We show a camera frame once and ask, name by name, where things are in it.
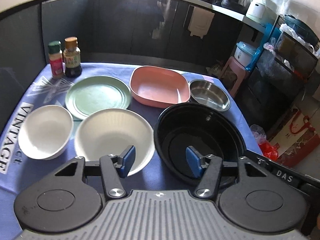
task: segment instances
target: blue lid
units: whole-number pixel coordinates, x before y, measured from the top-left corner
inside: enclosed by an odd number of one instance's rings
[[[248,43],[245,43],[243,41],[240,41],[237,43],[237,47],[241,50],[243,50],[245,53],[250,54],[251,56],[253,56],[253,54],[255,54],[257,48],[251,46]]]

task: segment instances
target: pink stool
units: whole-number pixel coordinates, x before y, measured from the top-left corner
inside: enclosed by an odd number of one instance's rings
[[[238,89],[240,87],[241,82],[246,78],[246,76],[249,74],[249,72],[247,72],[244,69],[244,66],[242,66],[233,56],[231,56],[228,59],[225,66],[223,67],[223,69],[218,77],[219,79],[223,76],[223,74],[225,73],[225,71],[227,70],[228,67],[230,67],[230,69],[237,76],[237,80],[236,80],[235,84],[233,85],[233,87],[231,89],[229,89],[230,91],[228,90],[229,94],[232,96],[232,98],[234,98],[238,92]]]

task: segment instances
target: pink rectangular basin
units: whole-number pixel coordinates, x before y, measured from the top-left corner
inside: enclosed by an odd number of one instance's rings
[[[134,99],[141,104],[166,108],[187,102],[190,89],[181,74],[160,67],[136,68],[130,78],[130,89]]]

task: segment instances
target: seasoning bottle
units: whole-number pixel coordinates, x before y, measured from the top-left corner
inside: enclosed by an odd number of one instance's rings
[[[65,38],[65,50],[63,51],[64,63],[66,64],[65,75],[73,78],[81,75],[80,49],[77,37]]]
[[[52,76],[54,78],[61,78],[63,76],[61,42],[50,42],[48,44],[48,49]]]

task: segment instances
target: stainless steel bowl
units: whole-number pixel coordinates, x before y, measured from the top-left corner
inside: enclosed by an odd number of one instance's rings
[[[228,95],[215,84],[196,79],[189,82],[191,98],[205,106],[209,106],[219,112],[227,111],[231,107]]]

